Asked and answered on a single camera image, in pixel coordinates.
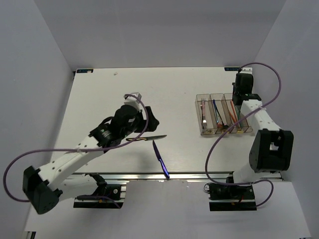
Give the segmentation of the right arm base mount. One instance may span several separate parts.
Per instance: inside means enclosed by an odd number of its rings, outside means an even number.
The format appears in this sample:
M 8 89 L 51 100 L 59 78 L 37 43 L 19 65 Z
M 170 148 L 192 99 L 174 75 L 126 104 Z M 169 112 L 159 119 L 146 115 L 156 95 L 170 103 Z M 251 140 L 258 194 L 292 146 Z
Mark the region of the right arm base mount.
M 256 211 L 252 186 L 225 186 L 207 183 L 203 187 L 209 195 L 211 212 Z

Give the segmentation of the rainbow spoon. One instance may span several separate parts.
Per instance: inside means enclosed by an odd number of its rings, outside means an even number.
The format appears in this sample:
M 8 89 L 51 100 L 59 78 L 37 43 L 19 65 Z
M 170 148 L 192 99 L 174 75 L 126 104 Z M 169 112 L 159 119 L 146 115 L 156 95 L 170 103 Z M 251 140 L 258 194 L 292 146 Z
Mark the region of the rainbow spoon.
M 216 123 L 217 123 L 218 125 L 222 125 L 222 118 L 220 117 L 220 113 L 219 113 L 219 111 L 218 111 L 218 108 L 217 108 L 217 105 L 216 105 L 216 101 L 215 101 L 215 100 L 212 100 L 212 104 L 213 104 L 214 111 L 215 111 Z

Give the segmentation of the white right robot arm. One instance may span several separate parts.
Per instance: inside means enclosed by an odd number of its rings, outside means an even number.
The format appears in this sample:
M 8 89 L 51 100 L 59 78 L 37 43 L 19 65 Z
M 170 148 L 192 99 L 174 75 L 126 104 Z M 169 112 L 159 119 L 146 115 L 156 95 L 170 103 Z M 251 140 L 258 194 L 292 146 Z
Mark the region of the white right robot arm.
M 226 195 L 232 199 L 243 193 L 241 183 L 255 182 L 261 173 L 287 171 L 291 163 L 294 135 L 281 129 L 269 116 L 261 98 L 252 93 L 254 78 L 247 73 L 236 74 L 232 100 L 242 123 L 253 130 L 255 139 L 249 161 L 233 172 L 233 181 L 226 184 Z

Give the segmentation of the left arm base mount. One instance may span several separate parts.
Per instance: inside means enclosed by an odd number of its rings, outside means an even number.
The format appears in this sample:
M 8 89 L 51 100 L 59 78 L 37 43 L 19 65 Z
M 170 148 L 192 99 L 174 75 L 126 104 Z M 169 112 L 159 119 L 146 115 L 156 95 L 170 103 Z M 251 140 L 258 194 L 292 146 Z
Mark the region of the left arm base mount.
M 124 203 L 123 185 L 108 183 L 97 174 L 89 174 L 96 183 L 97 189 L 92 195 L 81 195 L 75 198 L 73 208 L 86 209 L 120 209 Z

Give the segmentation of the pink handled fork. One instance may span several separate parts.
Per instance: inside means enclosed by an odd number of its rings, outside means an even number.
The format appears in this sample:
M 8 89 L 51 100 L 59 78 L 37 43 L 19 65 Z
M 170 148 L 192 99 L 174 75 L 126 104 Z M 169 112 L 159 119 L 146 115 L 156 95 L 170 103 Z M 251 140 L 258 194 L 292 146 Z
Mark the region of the pink handled fork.
M 206 113 L 205 113 L 205 101 L 202 101 L 200 106 L 201 106 L 202 123 L 207 123 L 207 121 L 206 121 Z

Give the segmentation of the black spoon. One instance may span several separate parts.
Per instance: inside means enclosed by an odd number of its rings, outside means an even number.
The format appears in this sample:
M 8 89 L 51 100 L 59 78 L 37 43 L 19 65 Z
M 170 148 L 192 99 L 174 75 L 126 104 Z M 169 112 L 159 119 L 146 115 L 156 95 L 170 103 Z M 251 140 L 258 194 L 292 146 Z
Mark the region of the black spoon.
M 217 112 L 217 115 L 218 115 L 218 125 L 222 128 L 223 131 L 227 130 L 228 129 L 228 125 L 226 125 L 223 122 L 223 119 L 221 117 L 221 114 L 220 114 L 219 110 L 216 110 L 216 112 Z

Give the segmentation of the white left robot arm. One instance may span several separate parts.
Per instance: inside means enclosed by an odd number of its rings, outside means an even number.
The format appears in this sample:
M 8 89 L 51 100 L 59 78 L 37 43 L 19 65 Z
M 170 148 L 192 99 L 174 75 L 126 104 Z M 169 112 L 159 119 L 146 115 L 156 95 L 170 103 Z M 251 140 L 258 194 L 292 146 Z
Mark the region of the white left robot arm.
M 39 215 L 52 210 L 60 201 L 69 198 L 105 201 L 117 200 L 119 196 L 98 173 L 83 174 L 69 179 L 82 166 L 102 156 L 111 147 L 118 146 L 131 133 L 154 132 L 159 125 L 151 107 L 146 107 L 148 119 L 142 111 L 123 105 L 115 115 L 104 119 L 78 144 L 74 152 L 37 169 L 30 166 L 23 173 L 22 190 Z

